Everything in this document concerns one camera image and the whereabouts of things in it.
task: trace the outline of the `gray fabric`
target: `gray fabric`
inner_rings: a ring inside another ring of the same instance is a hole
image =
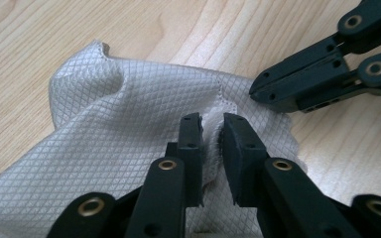
[[[252,80],[201,68],[107,56],[93,42],[50,83],[56,130],[0,175],[0,237],[45,237],[76,197],[120,197],[144,181],[177,140],[180,118],[199,112],[206,147],[204,208],[187,210],[191,237],[259,236],[255,209],[232,205],[217,138],[224,112],[251,123],[269,153],[297,161],[290,120],[248,97]]]

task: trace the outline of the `cloth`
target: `cloth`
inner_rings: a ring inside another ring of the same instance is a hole
[[[152,161],[176,141],[180,118],[199,112],[205,207],[187,209],[189,237],[261,235],[256,209],[233,206],[217,139],[223,113],[250,122],[273,157],[299,163],[290,119],[248,96],[251,79],[108,55],[95,41],[50,82],[55,132],[0,175],[0,237],[46,237],[75,198],[114,197],[142,185]]]

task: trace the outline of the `diamond pattern fabric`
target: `diamond pattern fabric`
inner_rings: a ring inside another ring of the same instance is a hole
[[[187,236],[260,237],[256,210],[232,203],[217,145],[223,113],[246,117],[271,156],[299,163],[289,117],[252,101],[248,78],[107,52],[95,41],[52,77],[56,130],[0,175],[0,237],[46,237],[78,196],[118,198],[140,186],[194,112],[204,129],[205,207],[187,210]]]

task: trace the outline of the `wood grain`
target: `wood grain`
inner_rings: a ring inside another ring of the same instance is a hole
[[[335,32],[358,0],[0,1],[0,173],[52,133],[48,83],[94,39],[116,57],[254,78]],[[349,56],[356,67],[367,56]],[[293,113],[309,176],[333,198],[381,194],[381,97]]]

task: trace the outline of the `table surface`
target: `table surface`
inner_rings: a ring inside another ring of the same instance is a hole
[[[359,0],[0,1],[0,173],[54,130],[49,79],[94,39],[116,57],[198,66],[250,78],[329,36]],[[348,56],[356,67],[381,47]],[[292,113],[309,176],[350,203],[381,195],[381,96]]]

